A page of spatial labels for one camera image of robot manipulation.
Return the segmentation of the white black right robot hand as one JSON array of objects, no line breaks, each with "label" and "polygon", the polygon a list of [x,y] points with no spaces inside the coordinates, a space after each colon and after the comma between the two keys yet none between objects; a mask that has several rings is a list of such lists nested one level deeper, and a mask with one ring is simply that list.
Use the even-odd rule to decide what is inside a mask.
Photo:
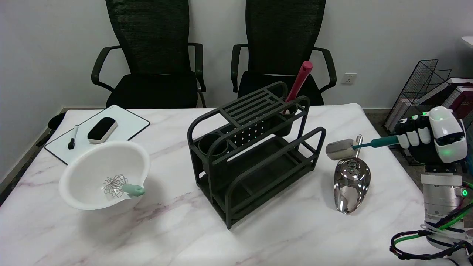
[{"label": "white black right robot hand", "polygon": [[424,165],[456,163],[467,157],[463,121],[443,106],[399,120],[394,133],[399,145]]}]

